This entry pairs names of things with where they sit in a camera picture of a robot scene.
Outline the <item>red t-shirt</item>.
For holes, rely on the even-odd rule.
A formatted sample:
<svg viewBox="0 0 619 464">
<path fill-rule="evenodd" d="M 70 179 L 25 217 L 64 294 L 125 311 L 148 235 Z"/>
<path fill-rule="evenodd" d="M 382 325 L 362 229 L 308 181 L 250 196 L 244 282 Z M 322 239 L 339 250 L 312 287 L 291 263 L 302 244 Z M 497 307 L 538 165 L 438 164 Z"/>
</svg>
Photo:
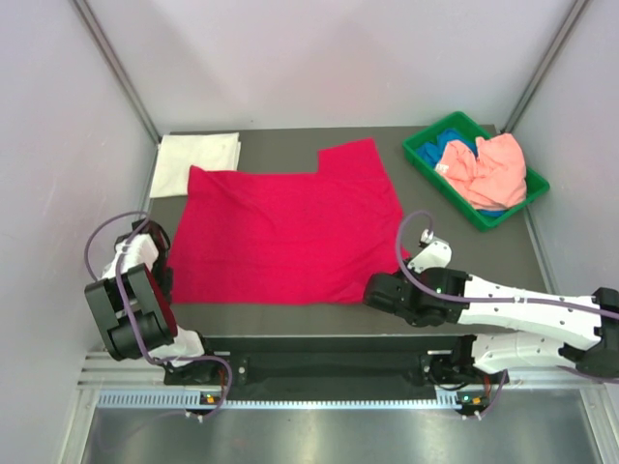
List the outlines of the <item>red t-shirt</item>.
<svg viewBox="0 0 619 464">
<path fill-rule="evenodd" d="M 313 172 L 193 167 L 168 263 L 176 304 L 356 304 L 397 268 L 403 218 L 374 140 L 318 153 Z"/>
</svg>

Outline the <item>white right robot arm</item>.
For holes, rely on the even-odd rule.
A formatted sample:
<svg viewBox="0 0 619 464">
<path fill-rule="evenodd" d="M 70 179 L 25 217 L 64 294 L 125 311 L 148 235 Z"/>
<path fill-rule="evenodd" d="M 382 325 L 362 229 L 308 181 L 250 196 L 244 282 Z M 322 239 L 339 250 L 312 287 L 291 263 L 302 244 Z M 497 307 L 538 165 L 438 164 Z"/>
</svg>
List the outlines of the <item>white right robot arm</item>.
<svg viewBox="0 0 619 464">
<path fill-rule="evenodd" d="M 486 325 L 502 335 L 468 335 L 451 368 L 462 382 L 484 373 L 557 366 L 607 382 L 618 379 L 618 293 L 566 297 L 516 289 L 463 271 L 429 268 L 375 274 L 363 302 L 413 327 Z"/>
</svg>

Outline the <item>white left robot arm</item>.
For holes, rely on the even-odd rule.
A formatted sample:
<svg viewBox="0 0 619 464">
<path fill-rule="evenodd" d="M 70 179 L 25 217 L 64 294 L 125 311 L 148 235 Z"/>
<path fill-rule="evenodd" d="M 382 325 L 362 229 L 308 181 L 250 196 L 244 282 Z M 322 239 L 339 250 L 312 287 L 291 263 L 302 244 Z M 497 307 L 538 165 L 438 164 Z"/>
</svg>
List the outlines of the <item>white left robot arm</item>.
<svg viewBox="0 0 619 464">
<path fill-rule="evenodd" d="M 186 366 L 196 382 L 209 383 L 219 374 L 220 362 L 199 333 L 176 322 L 170 246 L 157 222 L 136 220 L 130 233 L 116 239 L 114 257 L 100 275 L 87 268 L 92 282 L 84 296 L 112 359 L 150 360 L 170 372 Z"/>
</svg>

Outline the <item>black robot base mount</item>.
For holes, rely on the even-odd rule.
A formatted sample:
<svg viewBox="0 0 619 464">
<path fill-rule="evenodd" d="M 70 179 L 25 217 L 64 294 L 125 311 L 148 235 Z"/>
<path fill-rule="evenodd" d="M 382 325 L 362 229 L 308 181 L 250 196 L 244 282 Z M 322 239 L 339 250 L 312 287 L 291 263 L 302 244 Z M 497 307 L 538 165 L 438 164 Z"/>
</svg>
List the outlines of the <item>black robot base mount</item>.
<svg viewBox="0 0 619 464">
<path fill-rule="evenodd" d="M 482 386 L 452 335 L 212 337 L 233 371 L 231 400 L 429 399 L 437 387 Z"/>
</svg>

